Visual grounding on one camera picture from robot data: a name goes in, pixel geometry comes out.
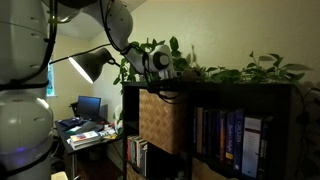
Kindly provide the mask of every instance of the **ceiling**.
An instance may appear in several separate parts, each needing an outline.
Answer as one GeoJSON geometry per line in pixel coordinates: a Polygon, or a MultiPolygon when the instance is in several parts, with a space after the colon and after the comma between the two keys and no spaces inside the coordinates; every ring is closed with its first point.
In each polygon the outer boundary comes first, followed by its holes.
{"type": "MultiPolygon", "coordinates": [[[[139,7],[147,0],[122,0],[122,3],[127,6],[129,12],[139,7]]],[[[87,14],[80,13],[71,22],[66,24],[58,24],[58,34],[83,39],[91,40],[99,35],[103,30],[92,17],[87,14]]]]}

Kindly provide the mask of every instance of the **computer monitor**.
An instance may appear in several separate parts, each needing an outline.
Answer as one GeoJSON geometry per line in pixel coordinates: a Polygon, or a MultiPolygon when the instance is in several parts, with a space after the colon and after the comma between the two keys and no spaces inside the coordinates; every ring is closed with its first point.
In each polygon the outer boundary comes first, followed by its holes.
{"type": "Polygon", "coordinates": [[[90,96],[79,96],[77,114],[81,118],[96,119],[99,117],[101,98],[90,96]]]}

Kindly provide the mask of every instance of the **shelf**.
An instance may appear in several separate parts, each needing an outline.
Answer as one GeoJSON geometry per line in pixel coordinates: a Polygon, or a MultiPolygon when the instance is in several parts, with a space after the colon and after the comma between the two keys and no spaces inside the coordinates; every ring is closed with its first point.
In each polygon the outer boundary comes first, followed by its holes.
{"type": "Polygon", "coordinates": [[[236,172],[231,169],[232,167],[226,167],[226,165],[223,165],[218,162],[214,162],[209,158],[201,157],[201,155],[199,155],[199,154],[195,154],[195,155],[193,155],[193,157],[206,163],[212,171],[219,173],[222,176],[225,176],[226,178],[237,178],[239,180],[255,180],[256,179],[256,178],[252,178],[252,177],[243,175],[240,172],[236,172]]]}
{"type": "Polygon", "coordinates": [[[124,122],[125,125],[130,126],[133,129],[139,130],[139,121],[129,121],[129,122],[124,122]]]}

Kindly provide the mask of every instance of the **black bookshelf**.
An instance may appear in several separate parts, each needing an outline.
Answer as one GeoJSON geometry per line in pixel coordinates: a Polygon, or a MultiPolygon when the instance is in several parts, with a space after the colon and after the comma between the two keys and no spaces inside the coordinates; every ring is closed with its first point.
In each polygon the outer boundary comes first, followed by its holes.
{"type": "MultiPolygon", "coordinates": [[[[180,81],[162,81],[147,85],[145,83],[123,84],[123,110],[124,110],[124,139],[131,134],[139,133],[139,90],[148,89],[149,92],[157,91],[183,91],[188,94],[187,103],[187,133],[185,171],[187,179],[192,177],[192,158],[205,162],[213,171],[228,177],[240,180],[252,180],[253,178],[237,173],[207,158],[194,153],[192,143],[193,110],[195,107],[211,107],[236,109],[243,108],[247,113],[259,115],[271,115],[274,117],[271,132],[271,146],[268,147],[267,179],[285,179],[288,151],[289,123],[291,117],[291,99],[293,87],[290,84],[215,84],[215,83],[184,83],[180,81]]],[[[149,153],[148,167],[150,167],[147,179],[157,179],[166,170],[162,161],[176,159],[166,153],[156,156],[161,150],[152,146],[154,151],[149,153]]],[[[124,157],[126,157],[126,141],[123,144],[124,157]]],[[[123,163],[124,176],[126,176],[126,162],[123,163]]]]}

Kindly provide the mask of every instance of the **book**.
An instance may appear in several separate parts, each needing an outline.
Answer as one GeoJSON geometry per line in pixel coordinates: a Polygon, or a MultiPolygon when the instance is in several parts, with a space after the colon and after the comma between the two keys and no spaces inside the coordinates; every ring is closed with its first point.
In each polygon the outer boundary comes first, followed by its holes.
{"type": "Polygon", "coordinates": [[[220,160],[220,112],[219,110],[214,110],[214,160],[220,160]]]}
{"type": "Polygon", "coordinates": [[[203,107],[197,107],[197,153],[202,153],[203,107]]]}
{"type": "Polygon", "coordinates": [[[141,139],[141,137],[136,136],[131,139],[130,143],[130,157],[131,163],[137,165],[137,147],[136,147],[136,140],[141,139]]]}
{"type": "Polygon", "coordinates": [[[197,152],[197,108],[193,109],[193,128],[192,128],[193,153],[197,152]]]}
{"type": "Polygon", "coordinates": [[[70,142],[72,145],[80,145],[80,144],[85,144],[91,141],[96,141],[101,138],[100,134],[96,131],[89,131],[89,132],[84,132],[80,134],[75,134],[70,136],[70,142]]]}
{"type": "Polygon", "coordinates": [[[260,152],[259,152],[259,165],[258,165],[258,179],[259,180],[266,180],[267,174],[267,148],[268,144],[270,143],[270,136],[269,132],[271,129],[273,117],[266,117],[262,121],[261,127],[261,140],[260,140],[260,152]]]}
{"type": "Polygon", "coordinates": [[[147,151],[147,148],[148,148],[148,143],[144,143],[144,144],[141,144],[141,149],[140,149],[140,153],[141,153],[141,160],[140,160],[140,169],[141,169],[141,174],[143,176],[146,176],[146,164],[147,164],[147,160],[146,160],[146,151],[147,151]]]}
{"type": "Polygon", "coordinates": [[[89,147],[94,144],[101,142],[101,136],[96,131],[89,131],[70,136],[70,146],[74,150],[89,147]]]}
{"type": "Polygon", "coordinates": [[[127,136],[127,160],[131,161],[131,139],[133,137],[137,137],[137,135],[129,135],[127,136]]]}
{"type": "Polygon", "coordinates": [[[139,139],[136,141],[136,161],[137,161],[137,166],[140,167],[140,159],[141,159],[141,145],[147,143],[146,140],[144,139],[139,139]]]}
{"type": "Polygon", "coordinates": [[[257,177],[261,124],[263,118],[244,118],[242,174],[252,178],[257,177]]]}
{"type": "Polygon", "coordinates": [[[225,163],[226,152],[226,114],[227,111],[220,110],[220,163],[225,163]]]}
{"type": "Polygon", "coordinates": [[[243,109],[235,110],[234,119],[234,148],[233,148],[233,170],[241,172],[242,166],[242,146],[243,146],[243,129],[244,128],[244,111],[243,109]]]}
{"type": "Polygon", "coordinates": [[[142,154],[142,159],[143,159],[143,167],[141,167],[141,173],[144,177],[147,177],[148,175],[148,144],[146,144],[143,148],[143,154],[142,154]]]}
{"type": "Polygon", "coordinates": [[[208,137],[209,137],[209,126],[208,126],[208,110],[203,109],[202,112],[202,156],[206,157],[208,149],[208,137]]]}
{"type": "Polygon", "coordinates": [[[79,150],[79,149],[83,149],[83,148],[86,148],[86,147],[90,147],[90,146],[95,145],[95,144],[99,144],[100,142],[101,142],[101,140],[97,139],[97,140],[90,141],[90,142],[87,142],[87,143],[84,143],[84,144],[73,145],[73,144],[70,143],[70,145],[74,150],[79,150]]]}
{"type": "Polygon", "coordinates": [[[212,159],[214,157],[214,146],[215,146],[215,139],[214,139],[214,115],[215,111],[213,109],[208,110],[208,157],[212,159]]]}
{"type": "Polygon", "coordinates": [[[233,165],[233,137],[234,137],[234,111],[227,113],[227,124],[226,124],[226,165],[232,167],[233,165]]]}

